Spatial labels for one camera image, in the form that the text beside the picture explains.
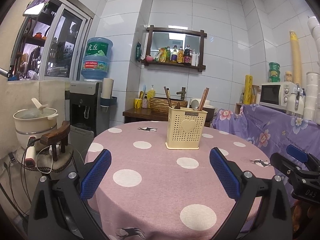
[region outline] metal screw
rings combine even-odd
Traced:
[[[45,182],[46,179],[47,179],[47,176],[42,176],[42,177],[40,178],[40,181],[41,181],[41,182]]]
[[[276,181],[281,181],[281,177],[280,177],[279,175],[276,175],[276,176],[275,176],[275,180],[276,180]]]
[[[70,172],[70,173],[68,174],[68,177],[69,177],[70,179],[74,179],[76,176],[77,176],[77,174],[76,174],[75,172]]]
[[[246,178],[251,178],[251,177],[252,177],[252,173],[251,173],[250,171],[245,171],[245,172],[244,172],[244,176],[245,176]]]

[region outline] round table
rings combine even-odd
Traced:
[[[256,177],[275,175],[266,155],[235,135],[204,127],[199,150],[169,150],[166,135],[167,122],[133,122],[104,131],[91,144],[86,162],[104,148],[112,155],[88,201],[111,240],[210,239],[235,204],[210,165],[213,147]],[[256,198],[248,218],[259,203]]]

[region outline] microwave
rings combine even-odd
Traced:
[[[275,109],[287,109],[288,97],[297,92],[292,82],[273,82],[261,84],[260,105]]]

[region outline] heart shape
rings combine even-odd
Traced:
[[[186,133],[189,133],[191,132],[195,127],[196,127],[197,123],[195,120],[183,120],[182,123],[181,123],[181,127],[182,129],[186,132]]]

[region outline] yellow plastic basket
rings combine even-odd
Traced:
[[[197,150],[202,135],[206,111],[169,107],[166,147],[170,150]]]

